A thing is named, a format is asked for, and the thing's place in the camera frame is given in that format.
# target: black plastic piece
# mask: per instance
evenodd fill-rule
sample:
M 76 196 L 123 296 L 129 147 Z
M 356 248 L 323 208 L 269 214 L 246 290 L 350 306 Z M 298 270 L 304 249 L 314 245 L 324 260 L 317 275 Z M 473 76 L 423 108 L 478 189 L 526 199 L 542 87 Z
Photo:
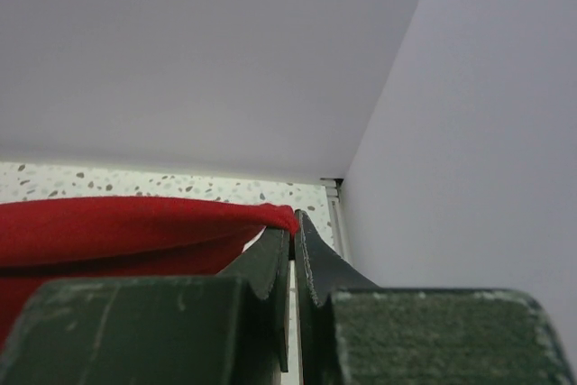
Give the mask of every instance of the black plastic piece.
M 296 212 L 295 272 L 298 292 L 298 331 L 303 383 L 331 383 L 338 377 L 332 307 L 334 289 L 376 289 L 378 286 L 344 261 L 320 237 L 307 213 Z
M 545 311 L 527 294 L 377 289 L 330 299 L 330 383 L 574 384 Z
M 267 228 L 261 238 L 218 277 L 242 277 L 260 300 L 258 323 L 271 330 L 281 371 L 289 371 L 289 232 Z

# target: white wall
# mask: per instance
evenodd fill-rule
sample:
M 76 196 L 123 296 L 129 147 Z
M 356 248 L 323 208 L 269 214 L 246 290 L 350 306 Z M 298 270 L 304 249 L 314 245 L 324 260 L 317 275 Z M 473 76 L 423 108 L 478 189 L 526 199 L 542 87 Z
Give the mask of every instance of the white wall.
M 341 177 L 417 0 L 0 0 L 0 157 Z
M 577 367 L 577 0 L 420 0 L 343 189 L 360 270 L 529 291 Z

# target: speckled countertop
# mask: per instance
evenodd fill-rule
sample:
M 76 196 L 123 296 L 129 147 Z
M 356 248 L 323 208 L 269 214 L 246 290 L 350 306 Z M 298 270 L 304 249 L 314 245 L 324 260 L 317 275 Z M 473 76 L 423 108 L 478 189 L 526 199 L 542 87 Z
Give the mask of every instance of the speckled countertop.
M 265 202 L 289 205 L 306 210 L 323 239 L 334 247 L 326 191 L 321 185 L 0 162 L 0 203 L 86 196 L 185 197 L 244 205 Z M 294 274 L 292 277 L 288 339 L 290 373 L 283 374 L 283 385 L 299 383 Z

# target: red cloth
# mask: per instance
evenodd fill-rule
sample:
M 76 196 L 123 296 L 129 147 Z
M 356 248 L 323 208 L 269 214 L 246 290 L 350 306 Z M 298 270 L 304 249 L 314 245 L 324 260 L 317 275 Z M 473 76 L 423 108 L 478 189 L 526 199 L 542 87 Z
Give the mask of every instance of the red cloth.
M 81 197 L 0 205 L 0 347 L 26 299 L 62 277 L 214 274 L 290 206 L 168 197 Z

